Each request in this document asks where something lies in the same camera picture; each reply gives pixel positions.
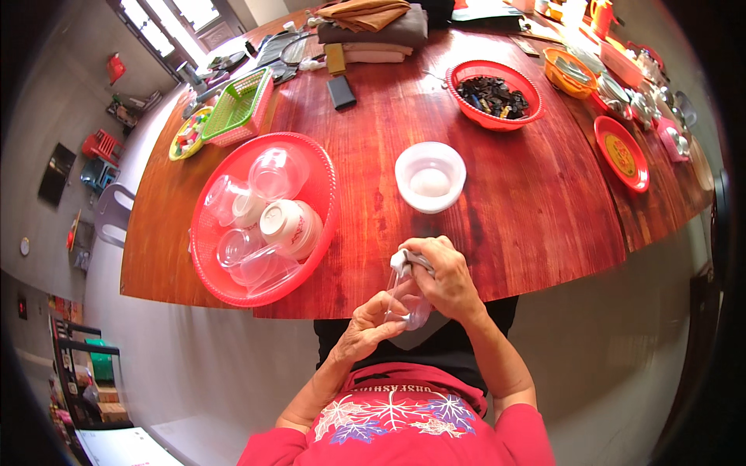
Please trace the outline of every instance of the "black fungus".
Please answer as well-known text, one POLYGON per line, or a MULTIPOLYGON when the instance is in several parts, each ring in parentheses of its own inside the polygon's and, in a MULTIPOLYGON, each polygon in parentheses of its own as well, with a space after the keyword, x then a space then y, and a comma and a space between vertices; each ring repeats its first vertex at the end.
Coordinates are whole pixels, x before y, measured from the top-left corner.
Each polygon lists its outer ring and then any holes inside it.
POLYGON ((505 118, 515 120, 528 109, 523 93, 510 92, 503 78, 477 76, 459 83, 456 91, 469 105, 493 116, 505 114, 505 118))

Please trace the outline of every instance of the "red stool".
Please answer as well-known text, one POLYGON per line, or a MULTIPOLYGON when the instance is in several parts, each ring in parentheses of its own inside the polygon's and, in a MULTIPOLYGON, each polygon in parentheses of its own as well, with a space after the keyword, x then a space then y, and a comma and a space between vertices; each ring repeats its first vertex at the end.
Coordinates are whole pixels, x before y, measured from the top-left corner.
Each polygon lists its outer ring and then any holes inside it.
POLYGON ((119 158, 125 150, 125 146, 114 139, 104 130, 98 130, 83 141, 82 151, 88 157, 95 159, 100 157, 115 167, 119 167, 119 158))

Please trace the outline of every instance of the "black pants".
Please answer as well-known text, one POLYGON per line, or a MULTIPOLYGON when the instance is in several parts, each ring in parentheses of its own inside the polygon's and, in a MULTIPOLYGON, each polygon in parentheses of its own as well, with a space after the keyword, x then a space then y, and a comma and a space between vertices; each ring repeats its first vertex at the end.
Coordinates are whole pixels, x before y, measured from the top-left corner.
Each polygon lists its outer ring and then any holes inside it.
MULTIPOLYGON (((518 296, 488 301, 484 304, 489 317, 507 337, 508 330, 513 325, 518 296)), ((329 357, 329 352, 339 341, 339 337, 345 332, 349 322, 350 319, 313 321, 313 329, 319 336, 319 363, 316 369, 320 368, 329 357)), ((373 354, 356 362, 352 370, 356 371, 381 362, 413 362, 433 366, 467 385, 480 388, 487 395, 487 385, 477 367, 474 348, 471 347, 464 328, 454 320, 446 323, 427 340, 411 350, 402 350, 389 340, 383 340, 373 354)))

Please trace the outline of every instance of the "red thermos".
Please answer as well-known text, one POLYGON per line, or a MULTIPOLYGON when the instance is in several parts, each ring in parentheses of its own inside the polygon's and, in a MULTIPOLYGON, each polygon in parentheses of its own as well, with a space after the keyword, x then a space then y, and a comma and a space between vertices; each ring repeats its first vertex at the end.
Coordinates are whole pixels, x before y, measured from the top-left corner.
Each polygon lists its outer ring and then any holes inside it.
POLYGON ((609 0, 592 0, 591 1, 591 30, 593 34, 603 40, 609 34, 611 21, 616 22, 614 10, 609 0))

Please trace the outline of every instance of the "pink plastic basket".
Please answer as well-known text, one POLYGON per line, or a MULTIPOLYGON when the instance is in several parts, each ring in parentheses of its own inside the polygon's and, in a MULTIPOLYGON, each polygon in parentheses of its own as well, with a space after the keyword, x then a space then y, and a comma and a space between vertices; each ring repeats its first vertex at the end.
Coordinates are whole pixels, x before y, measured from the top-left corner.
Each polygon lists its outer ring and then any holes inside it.
POLYGON ((451 93, 456 102, 459 104, 459 108, 468 116, 470 120, 477 123, 481 127, 485 127, 488 130, 493 131, 512 131, 517 130, 521 126, 527 125, 534 122, 544 116, 544 102, 542 101, 542 95, 533 83, 523 76, 522 73, 510 68, 509 66, 503 65, 502 63, 496 63, 488 60, 471 60, 450 68, 445 73, 445 82, 448 85, 448 91, 451 93), (505 118, 498 118, 497 116, 489 115, 482 111, 472 107, 456 92, 456 88, 462 81, 467 79, 476 78, 477 76, 491 76, 499 77, 505 80, 505 84, 508 85, 511 91, 523 92, 526 101, 528 102, 528 114, 516 120, 509 120, 505 118))
POLYGON ((257 136, 274 88, 269 68, 229 84, 207 120, 202 139, 225 147, 257 136))
POLYGON ((239 307, 263 306, 274 303, 298 288, 316 269, 326 254, 339 220, 339 197, 336 174, 331 159, 316 141, 298 133, 270 133, 257 137, 231 152, 207 180, 197 200, 192 217, 192 261, 202 283, 221 301, 239 307), (305 263, 277 288, 261 295, 248 297, 245 287, 233 281, 218 264, 216 249, 223 233, 231 227, 221 227, 217 218, 204 208, 204 199, 218 177, 232 175, 245 179, 251 164, 266 149, 281 143, 303 153, 308 161, 309 175, 295 199, 305 201, 321 216, 324 223, 321 238, 305 263))

